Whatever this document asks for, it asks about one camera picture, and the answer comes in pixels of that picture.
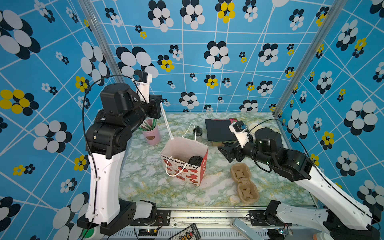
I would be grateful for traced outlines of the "black plastic cup lid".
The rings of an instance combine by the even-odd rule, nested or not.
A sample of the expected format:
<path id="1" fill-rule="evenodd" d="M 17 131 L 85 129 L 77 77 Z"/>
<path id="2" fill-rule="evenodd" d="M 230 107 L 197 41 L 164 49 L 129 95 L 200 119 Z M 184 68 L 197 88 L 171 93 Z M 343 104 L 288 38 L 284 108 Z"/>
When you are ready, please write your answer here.
<path id="1" fill-rule="evenodd" d="M 190 165 L 200 167 L 201 164 L 202 164 L 202 162 L 203 162 L 203 160 L 204 160 L 204 158 L 201 157 L 201 156 L 192 156 L 192 157 L 189 159 L 188 163 L 189 163 Z"/>

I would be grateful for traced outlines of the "red white paper gift bag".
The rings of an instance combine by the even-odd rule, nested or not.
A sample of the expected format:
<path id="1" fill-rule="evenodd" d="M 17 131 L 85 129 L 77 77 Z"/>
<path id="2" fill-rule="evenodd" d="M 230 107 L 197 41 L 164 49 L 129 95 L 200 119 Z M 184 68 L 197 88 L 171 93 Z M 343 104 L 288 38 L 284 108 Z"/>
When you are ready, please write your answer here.
<path id="1" fill-rule="evenodd" d="M 195 127 L 190 124 L 181 137 L 169 139 L 160 155 L 165 162 L 165 173 L 169 177 L 200 186 L 206 172 L 209 147 L 196 140 Z M 192 156 L 204 158 L 200 167 L 188 163 Z"/>

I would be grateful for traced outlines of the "white straw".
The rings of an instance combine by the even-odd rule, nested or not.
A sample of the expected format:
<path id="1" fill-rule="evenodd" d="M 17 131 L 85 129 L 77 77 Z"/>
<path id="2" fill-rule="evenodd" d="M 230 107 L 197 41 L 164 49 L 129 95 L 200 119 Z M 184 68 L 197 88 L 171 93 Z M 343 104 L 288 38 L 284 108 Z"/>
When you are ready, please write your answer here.
<path id="1" fill-rule="evenodd" d="M 165 121 L 167 130 L 168 130 L 170 139 L 173 140 L 173 139 L 174 139 L 174 136 L 173 136 L 172 131 L 171 131 L 171 129 L 170 129 L 169 122 L 168 122 L 168 119 L 167 119 L 167 115 L 166 115 L 166 112 L 165 112 L 165 110 L 164 110 L 164 107 L 163 107 L 163 104 L 162 104 L 162 103 L 160 103 L 160 107 L 161 107 L 162 116 L 163 116 L 163 118 L 164 118 L 164 121 Z"/>

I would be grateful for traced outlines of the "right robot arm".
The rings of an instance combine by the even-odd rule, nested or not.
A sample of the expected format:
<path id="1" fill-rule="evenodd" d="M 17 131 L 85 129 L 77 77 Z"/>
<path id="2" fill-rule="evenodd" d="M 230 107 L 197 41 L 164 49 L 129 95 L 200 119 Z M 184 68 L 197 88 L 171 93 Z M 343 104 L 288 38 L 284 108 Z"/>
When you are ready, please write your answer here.
<path id="1" fill-rule="evenodd" d="M 265 216 L 270 225 L 297 224 L 330 235 L 334 240 L 378 240 L 374 227 L 381 212 L 370 210 L 323 175 L 304 153 L 285 149 L 281 135 L 269 128 L 255 132 L 255 139 L 241 122 L 229 126 L 236 137 L 232 145 L 219 147 L 229 162 L 245 157 L 263 163 L 281 177 L 306 189 L 325 205 L 324 209 L 307 209 L 270 201 Z"/>

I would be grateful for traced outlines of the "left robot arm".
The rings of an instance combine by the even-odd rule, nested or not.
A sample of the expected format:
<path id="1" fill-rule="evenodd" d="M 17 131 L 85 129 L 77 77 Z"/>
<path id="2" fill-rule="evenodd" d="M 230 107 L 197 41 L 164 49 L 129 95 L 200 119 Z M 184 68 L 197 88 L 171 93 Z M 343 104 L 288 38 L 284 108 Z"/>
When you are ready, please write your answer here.
<path id="1" fill-rule="evenodd" d="M 78 227 L 85 232 L 96 227 L 112 236 L 136 220 L 156 221 L 156 204 L 130 202 L 119 198 L 121 169 L 133 133 L 146 118 L 161 117 L 160 95 L 150 94 L 148 83 L 107 85 L 100 97 L 103 108 L 85 133 L 91 169 L 90 198 L 87 212 L 79 217 Z"/>

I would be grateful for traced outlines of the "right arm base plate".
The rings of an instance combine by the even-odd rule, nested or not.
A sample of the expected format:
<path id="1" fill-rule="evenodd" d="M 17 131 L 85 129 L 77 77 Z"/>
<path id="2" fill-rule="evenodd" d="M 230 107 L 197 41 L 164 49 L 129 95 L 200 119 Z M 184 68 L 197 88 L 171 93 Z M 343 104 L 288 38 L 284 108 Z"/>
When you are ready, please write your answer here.
<path id="1" fill-rule="evenodd" d="M 266 214 L 265 210 L 252 210 L 246 215 L 246 220 L 250 221 L 252 226 L 259 227 L 291 227 L 292 223 L 283 223 L 276 216 Z"/>

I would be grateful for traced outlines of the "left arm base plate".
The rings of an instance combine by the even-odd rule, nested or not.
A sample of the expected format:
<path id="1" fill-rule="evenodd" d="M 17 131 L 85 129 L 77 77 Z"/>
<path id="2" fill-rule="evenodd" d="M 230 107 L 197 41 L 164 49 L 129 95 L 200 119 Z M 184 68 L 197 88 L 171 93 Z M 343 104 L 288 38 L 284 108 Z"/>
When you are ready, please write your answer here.
<path id="1" fill-rule="evenodd" d="M 162 227 L 169 226 L 171 220 L 171 210 L 157 210 L 156 215 L 149 219 L 137 219 L 131 226 Z"/>

